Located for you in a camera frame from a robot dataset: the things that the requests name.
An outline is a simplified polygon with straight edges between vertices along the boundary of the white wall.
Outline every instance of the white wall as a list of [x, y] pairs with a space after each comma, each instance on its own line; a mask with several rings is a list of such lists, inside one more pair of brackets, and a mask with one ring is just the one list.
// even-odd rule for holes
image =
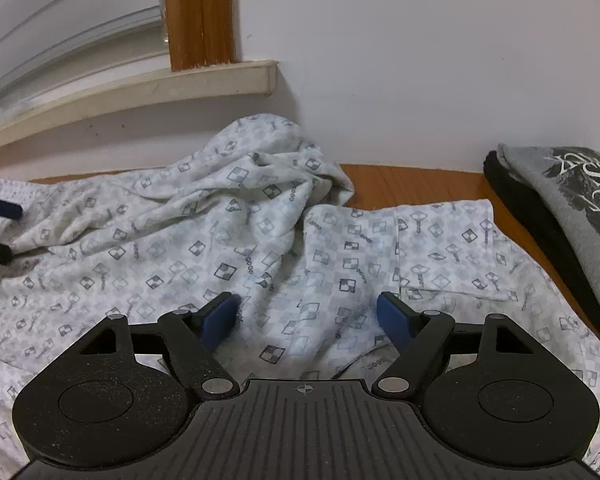
[[600, 149], [600, 0], [236, 0], [270, 98], [121, 112], [0, 150], [0, 176], [156, 166], [260, 110], [341, 162], [480, 171], [498, 142]]

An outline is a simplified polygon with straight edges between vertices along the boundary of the ribbed black surface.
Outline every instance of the ribbed black surface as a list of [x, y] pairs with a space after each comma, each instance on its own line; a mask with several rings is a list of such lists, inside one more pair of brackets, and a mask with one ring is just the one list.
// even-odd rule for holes
[[371, 397], [357, 381], [253, 380], [239, 397], [206, 402], [166, 448], [97, 472], [33, 463], [18, 480], [496, 480], [597, 478], [581, 463], [491, 468], [459, 457], [410, 405]]

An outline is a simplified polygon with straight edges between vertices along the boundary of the silver screw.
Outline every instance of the silver screw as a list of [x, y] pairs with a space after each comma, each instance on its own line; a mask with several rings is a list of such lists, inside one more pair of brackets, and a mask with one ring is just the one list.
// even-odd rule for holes
[[399, 394], [409, 389], [409, 382], [401, 377], [385, 377], [378, 382], [378, 388], [389, 394]]
[[202, 383], [202, 389], [208, 394], [225, 394], [234, 387], [229, 379], [214, 378], [208, 379]]

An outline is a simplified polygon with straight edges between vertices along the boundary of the folded clothes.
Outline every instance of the folded clothes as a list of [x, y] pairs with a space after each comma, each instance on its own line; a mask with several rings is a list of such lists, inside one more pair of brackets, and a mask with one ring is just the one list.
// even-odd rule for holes
[[[458, 322], [507, 314], [600, 404], [600, 341], [497, 229], [488, 201], [363, 211], [343, 207], [352, 193], [295, 124], [266, 115], [168, 168], [54, 186], [0, 180], [0, 198], [25, 210], [0, 219], [16, 253], [0, 266], [0, 478], [26, 462], [13, 399], [86, 330], [107, 314], [155, 322], [224, 290], [241, 305], [216, 358], [241, 384], [375, 380], [397, 356], [375, 314], [388, 290]], [[600, 473], [600, 425], [585, 460]]]
[[600, 153], [502, 144], [484, 174], [600, 332]]

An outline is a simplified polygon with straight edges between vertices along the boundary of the black fabric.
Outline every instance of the black fabric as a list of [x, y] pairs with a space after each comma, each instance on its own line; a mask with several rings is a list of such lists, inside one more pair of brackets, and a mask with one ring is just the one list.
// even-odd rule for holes
[[600, 334], [600, 304], [560, 224], [538, 193], [510, 176], [496, 152], [489, 153], [483, 171], [498, 197], [535, 239]]

